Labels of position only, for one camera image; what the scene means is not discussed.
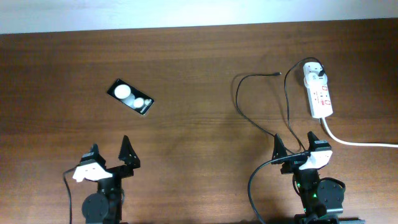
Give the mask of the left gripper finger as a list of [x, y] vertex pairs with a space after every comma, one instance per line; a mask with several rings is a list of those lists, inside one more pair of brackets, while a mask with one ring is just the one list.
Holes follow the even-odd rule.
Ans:
[[118, 159], [123, 161], [125, 165], [132, 167], [133, 169], [140, 168], [141, 162], [137, 154], [132, 148], [131, 142], [127, 135], [123, 136], [121, 150], [119, 152]]
[[86, 165], [91, 163], [98, 163], [102, 168], [105, 168], [106, 160], [100, 155], [99, 147], [97, 144], [93, 144], [90, 148], [89, 153], [82, 155], [80, 159], [80, 165]]

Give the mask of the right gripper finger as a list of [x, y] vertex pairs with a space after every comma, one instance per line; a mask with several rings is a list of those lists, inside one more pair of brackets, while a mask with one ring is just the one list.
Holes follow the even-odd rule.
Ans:
[[310, 152], [330, 151], [331, 146], [328, 141], [319, 140], [316, 135], [310, 131], [307, 133]]
[[274, 135], [274, 149], [272, 153], [271, 164], [282, 164], [287, 160], [287, 149], [284, 146], [280, 136]]

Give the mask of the black smartphone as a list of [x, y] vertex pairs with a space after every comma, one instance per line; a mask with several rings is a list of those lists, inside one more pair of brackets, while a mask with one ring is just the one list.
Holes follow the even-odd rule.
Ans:
[[117, 79], [106, 93], [141, 116], [145, 116], [155, 100], [122, 79]]

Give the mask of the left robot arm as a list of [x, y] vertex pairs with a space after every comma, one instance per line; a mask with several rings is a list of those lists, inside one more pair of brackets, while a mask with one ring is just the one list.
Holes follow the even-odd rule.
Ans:
[[124, 164], [107, 168], [97, 144], [92, 145], [90, 151], [81, 157], [73, 179], [97, 183], [97, 192], [87, 196], [82, 204], [81, 211], [86, 223], [121, 222], [125, 199], [122, 180], [132, 177], [134, 169], [141, 166], [127, 136], [123, 136], [118, 159]]

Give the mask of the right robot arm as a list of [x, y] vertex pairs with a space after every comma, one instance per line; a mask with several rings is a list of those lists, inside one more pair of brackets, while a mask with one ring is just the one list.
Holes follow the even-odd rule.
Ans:
[[318, 171], [328, 165], [333, 151], [328, 141], [320, 140], [308, 132], [309, 148], [287, 154], [279, 135], [274, 136], [272, 164], [280, 164], [282, 174], [291, 174], [294, 189], [301, 199], [303, 214], [294, 216], [294, 223], [365, 223], [359, 218], [343, 218], [345, 183], [331, 178], [321, 178]]

